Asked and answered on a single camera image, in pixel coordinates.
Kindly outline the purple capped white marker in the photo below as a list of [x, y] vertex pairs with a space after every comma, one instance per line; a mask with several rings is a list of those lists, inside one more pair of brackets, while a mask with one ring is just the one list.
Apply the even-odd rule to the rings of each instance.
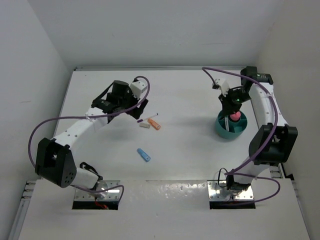
[[137, 120], [137, 123], [141, 123], [141, 122], [147, 121], [148, 119], [154, 118], [154, 117], [156, 117], [156, 116], [158, 116], [158, 115], [159, 115], [158, 113], [155, 113], [155, 114], [150, 115], [150, 116], [148, 116], [148, 117], [141, 118], [141, 119]]

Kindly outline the pink highlighter marker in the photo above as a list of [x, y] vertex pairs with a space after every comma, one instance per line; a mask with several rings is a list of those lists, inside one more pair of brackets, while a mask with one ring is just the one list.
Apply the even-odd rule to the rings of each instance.
[[238, 122], [238, 121], [241, 119], [241, 112], [238, 111], [238, 112], [236, 112], [236, 113], [234, 113], [234, 114], [231, 114], [231, 115], [229, 116], [229, 118], [230, 118], [230, 120], [233, 121], [233, 122]]

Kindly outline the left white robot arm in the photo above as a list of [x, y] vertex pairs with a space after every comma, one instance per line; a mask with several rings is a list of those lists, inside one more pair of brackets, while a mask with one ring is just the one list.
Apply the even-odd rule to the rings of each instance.
[[71, 127], [38, 143], [36, 159], [32, 161], [35, 173], [61, 188], [72, 186], [96, 193], [103, 178], [91, 167], [77, 167], [76, 151], [115, 117], [128, 114], [139, 119], [148, 104], [149, 92], [150, 82], [144, 76], [135, 77], [132, 83], [113, 81], [92, 101], [84, 115], [74, 116], [76, 122]]

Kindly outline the blue highlighter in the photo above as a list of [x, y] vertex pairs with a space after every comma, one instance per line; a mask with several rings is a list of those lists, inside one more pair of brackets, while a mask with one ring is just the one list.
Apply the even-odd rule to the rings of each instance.
[[151, 160], [151, 157], [144, 150], [142, 150], [141, 148], [138, 148], [136, 151], [142, 157], [142, 159], [145, 162], [148, 163]]

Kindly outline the orange highlighter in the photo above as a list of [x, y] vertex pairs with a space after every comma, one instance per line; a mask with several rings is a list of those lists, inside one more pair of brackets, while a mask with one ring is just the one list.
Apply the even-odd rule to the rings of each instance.
[[161, 126], [156, 122], [154, 121], [152, 118], [148, 118], [147, 119], [147, 122], [155, 129], [155, 130], [160, 130], [161, 129]]

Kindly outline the grey eraser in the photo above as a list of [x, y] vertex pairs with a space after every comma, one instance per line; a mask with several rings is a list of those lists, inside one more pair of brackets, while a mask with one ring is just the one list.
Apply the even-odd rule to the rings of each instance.
[[150, 124], [145, 123], [145, 122], [140, 122], [140, 123], [139, 123], [139, 126], [142, 127], [142, 128], [146, 128], [146, 129], [149, 129], [149, 128], [151, 127]]

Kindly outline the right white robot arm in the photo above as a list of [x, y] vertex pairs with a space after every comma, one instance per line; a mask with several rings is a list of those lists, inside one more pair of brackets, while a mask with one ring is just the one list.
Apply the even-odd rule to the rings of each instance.
[[258, 132], [249, 144], [247, 159], [226, 174], [226, 189], [233, 192], [247, 190], [265, 169], [285, 163], [298, 137], [297, 128], [290, 126], [281, 114], [271, 75], [259, 73], [255, 66], [243, 68], [240, 75], [240, 86], [222, 88], [218, 98], [222, 111], [216, 119], [216, 130], [227, 139], [237, 138], [249, 125], [240, 108], [250, 101]]

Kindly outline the green capped white marker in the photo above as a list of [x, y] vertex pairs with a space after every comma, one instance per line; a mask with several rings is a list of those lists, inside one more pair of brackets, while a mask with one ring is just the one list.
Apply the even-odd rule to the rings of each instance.
[[225, 122], [225, 130], [229, 132], [230, 128], [229, 128], [229, 118], [228, 118], [228, 116], [224, 117], [224, 122]]

